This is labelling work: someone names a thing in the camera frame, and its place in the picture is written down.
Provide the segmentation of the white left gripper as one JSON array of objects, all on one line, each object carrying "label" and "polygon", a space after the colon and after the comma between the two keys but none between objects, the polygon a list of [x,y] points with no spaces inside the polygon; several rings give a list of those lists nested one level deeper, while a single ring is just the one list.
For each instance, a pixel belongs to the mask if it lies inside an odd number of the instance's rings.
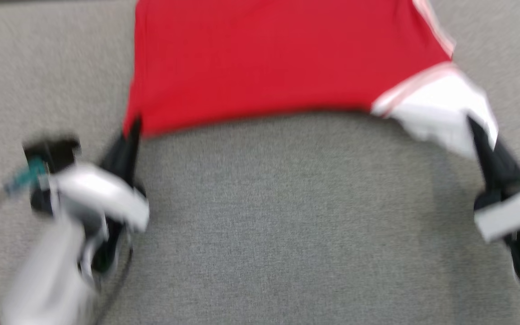
[{"label": "white left gripper", "polygon": [[127,136],[121,133],[114,138],[101,159],[101,168],[88,162],[76,163],[49,176],[50,188],[103,212],[134,232],[145,232],[150,205],[144,185],[135,178],[141,135],[142,119],[136,116]]}]

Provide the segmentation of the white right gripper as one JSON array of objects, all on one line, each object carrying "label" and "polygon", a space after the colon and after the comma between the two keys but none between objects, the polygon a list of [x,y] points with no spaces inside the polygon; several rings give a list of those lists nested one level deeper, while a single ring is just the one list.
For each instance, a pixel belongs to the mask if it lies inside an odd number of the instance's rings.
[{"label": "white right gripper", "polygon": [[491,148],[488,134],[481,124],[469,115],[467,120],[485,191],[500,193],[501,187],[505,195],[512,195],[474,213],[479,233],[486,242],[492,242],[520,230],[520,163],[502,138],[497,138],[495,148]]}]

